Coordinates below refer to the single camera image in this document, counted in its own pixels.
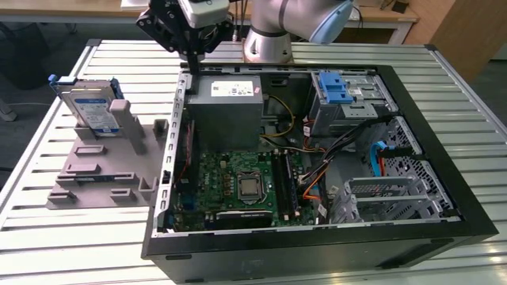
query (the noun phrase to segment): orange wire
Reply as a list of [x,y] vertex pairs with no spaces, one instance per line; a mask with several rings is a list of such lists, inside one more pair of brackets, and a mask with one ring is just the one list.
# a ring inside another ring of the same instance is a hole
[[[304,150],[315,150],[315,148],[308,147],[308,137],[304,137],[303,149]],[[319,151],[322,151],[324,153],[326,152],[326,148],[323,148],[323,147],[319,148]]]
[[314,187],[314,185],[319,181],[320,177],[323,177],[327,169],[328,169],[328,167],[326,167],[326,169],[320,172],[319,176],[315,178],[314,182],[310,184],[307,190],[304,191],[304,193],[303,193],[303,198],[304,199],[315,199],[316,198],[316,196],[312,196],[312,195],[307,196],[307,194],[310,192],[310,189]]
[[383,157],[379,158],[379,164],[380,164],[380,176],[386,175],[386,166],[383,164]]

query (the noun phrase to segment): blue drive bracket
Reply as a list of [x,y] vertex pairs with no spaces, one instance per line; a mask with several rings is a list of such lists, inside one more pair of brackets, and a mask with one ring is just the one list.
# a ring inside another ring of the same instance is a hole
[[328,104],[351,104],[354,98],[347,92],[347,83],[338,72],[320,72],[319,85]]
[[57,79],[55,74],[48,77],[49,87],[55,91],[57,97],[60,97],[60,92],[56,90],[56,86],[59,85],[73,85],[77,82],[77,78],[73,76],[63,76]]

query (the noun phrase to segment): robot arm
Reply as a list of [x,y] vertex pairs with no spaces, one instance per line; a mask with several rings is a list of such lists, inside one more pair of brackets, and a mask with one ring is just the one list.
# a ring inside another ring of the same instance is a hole
[[[204,53],[213,52],[234,29],[230,2],[238,0],[149,0],[137,26],[188,61],[197,74]],[[251,62],[287,62],[290,34],[314,43],[331,43],[352,12],[352,0],[252,0],[252,26],[244,44]]]

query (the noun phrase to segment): metal table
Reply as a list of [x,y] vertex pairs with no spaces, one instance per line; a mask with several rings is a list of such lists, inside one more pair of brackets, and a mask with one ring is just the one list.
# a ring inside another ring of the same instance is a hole
[[[296,62],[392,65],[500,234],[418,266],[243,283],[504,284],[507,270],[507,131],[438,52],[423,46],[294,44]],[[208,62],[240,62],[242,46],[223,44]],[[141,122],[169,118],[180,59],[151,41],[103,40],[87,46],[71,75],[121,84]],[[76,134],[56,99],[0,193],[0,278],[9,284],[168,284],[140,259],[147,207],[44,208]]]

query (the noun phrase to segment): power supply label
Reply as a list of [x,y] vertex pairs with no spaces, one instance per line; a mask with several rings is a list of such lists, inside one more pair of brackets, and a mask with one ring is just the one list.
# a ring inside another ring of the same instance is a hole
[[254,96],[252,81],[215,81],[212,83],[212,97]]

